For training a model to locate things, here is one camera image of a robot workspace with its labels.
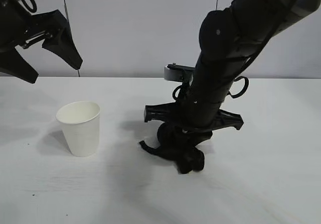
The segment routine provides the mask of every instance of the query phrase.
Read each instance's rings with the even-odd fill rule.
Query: white wall
[[[38,6],[37,13],[44,13],[59,9],[65,15],[63,0],[35,0]],[[42,49],[38,43],[28,50],[17,47],[23,58],[32,65],[41,76],[76,76],[77,72],[53,53]]]
[[[67,0],[83,76],[162,76],[194,66],[198,31],[216,0]],[[231,0],[219,0],[223,9]],[[267,46],[251,77],[321,77],[321,10]]]

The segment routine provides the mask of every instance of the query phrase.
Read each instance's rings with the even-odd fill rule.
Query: white table
[[[159,122],[145,104],[177,83],[144,78],[0,78],[0,223],[321,223],[321,80],[251,79],[223,109],[244,126],[202,143],[201,173],[144,152]],[[233,87],[237,92],[241,86]],[[77,158],[55,121],[62,105],[102,108],[98,152]]]

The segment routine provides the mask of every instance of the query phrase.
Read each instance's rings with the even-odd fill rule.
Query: paper cup
[[[90,101],[73,102],[58,110],[56,119],[73,155],[85,157],[96,152],[99,116],[99,105]]]

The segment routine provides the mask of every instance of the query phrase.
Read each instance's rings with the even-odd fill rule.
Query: black robotic arm
[[[204,168],[204,154],[196,145],[226,127],[241,129],[240,115],[221,110],[234,81],[261,53],[269,40],[315,12],[321,0],[234,0],[223,11],[209,12],[204,19],[199,42],[201,53],[195,68],[167,66],[169,80],[182,82],[173,93],[176,100],[145,107],[145,122],[160,120],[160,146],[147,152],[177,163],[181,173]]]
[[[0,0],[0,72],[34,83],[38,77],[15,49],[27,49],[44,40],[42,47],[65,60],[78,70],[82,59],[73,43],[70,26],[59,10],[31,15],[37,11],[34,0]]]

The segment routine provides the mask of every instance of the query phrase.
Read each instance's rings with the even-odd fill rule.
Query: cup rim
[[[93,104],[97,105],[97,106],[98,106],[98,113],[97,113],[94,117],[91,117],[90,119],[87,119],[86,121],[82,121],[82,122],[79,122],[79,123],[66,123],[66,122],[60,121],[60,120],[58,119],[58,113],[59,113],[63,108],[65,108],[65,107],[67,107],[67,106],[69,106],[69,105],[75,104],[75,103],[80,103],[80,102],[88,102],[88,103],[93,103]],[[100,106],[99,106],[99,104],[97,104],[97,103],[95,103],[95,102],[93,102],[93,101],[75,101],[75,102],[71,102],[71,103],[69,103],[69,104],[66,104],[66,105],[62,106],[62,107],[57,111],[57,113],[56,113],[56,120],[57,120],[58,122],[64,124],[64,125],[80,125],[80,124],[84,124],[84,123],[86,123],[86,122],[89,122],[89,121],[97,118],[99,115],[100,115]]]

